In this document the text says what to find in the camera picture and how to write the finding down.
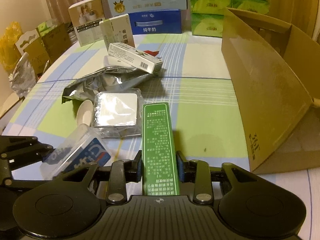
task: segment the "checkered tablecloth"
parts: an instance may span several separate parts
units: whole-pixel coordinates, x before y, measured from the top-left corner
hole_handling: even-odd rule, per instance
[[[236,95],[223,55],[221,39],[184,34],[148,34],[134,37],[140,50],[159,51],[163,69],[139,88],[147,103],[168,102],[176,150],[188,159],[201,159],[211,166],[232,162],[249,169],[247,149]],[[4,135],[37,136],[57,147],[76,128],[79,103],[61,104],[65,86],[103,67],[104,42],[79,47],[76,43],[39,80],[4,131]],[[116,159],[132,159],[141,149],[141,138],[109,139]],[[41,179],[40,163],[14,171],[16,179]],[[302,239],[320,239],[320,169],[264,178],[298,195],[307,207],[300,231]],[[141,185],[130,184],[132,194]]]

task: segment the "blue milk box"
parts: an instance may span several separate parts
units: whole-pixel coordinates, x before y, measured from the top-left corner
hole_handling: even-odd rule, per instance
[[[181,33],[180,10],[129,13],[132,34]]]

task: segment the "silver foil bag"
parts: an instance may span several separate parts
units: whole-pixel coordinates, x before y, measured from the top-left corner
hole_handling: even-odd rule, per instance
[[[69,84],[62,94],[62,103],[77,99],[94,101],[103,91],[122,92],[155,76],[135,67],[107,66]]]

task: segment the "blue label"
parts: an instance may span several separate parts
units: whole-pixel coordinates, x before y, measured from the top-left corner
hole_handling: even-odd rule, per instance
[[[133,35],[181,33],[181,14],[179,10],[134,12],[129,13],[129,18]]]
[[[99,140],[94,138],[64,171],[72,171],[90,162],[97,162],[99,166],[104,166],[108,160],[110,160],[110,158],[110,154],[107,153],[106,149],[102,146]]]

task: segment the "plastic bag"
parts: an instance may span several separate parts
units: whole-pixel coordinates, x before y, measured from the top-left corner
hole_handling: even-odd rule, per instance
[[[21,54],[15,46],[15,43],[22,34],[20,24],[18,22],[12,22],[0,38],[0,64],[8,74],[12,73],[18,60],[21,58]]]
[[[91,126],[102,138],[141,135],[143,104],[140,89],[100,92],[94,99]]]
[[[10,88],[16,92],[19,98],[26,97],[37,83],[35,71],[28,56],[28,53],[25,52],[9,75]]]
[[[40,165],[40,171],[43,178],[49,180],[61,172],[72,171],[90,162],[104,166],[110,159],[107,145],[99,134],[83,123],[46,158]]]

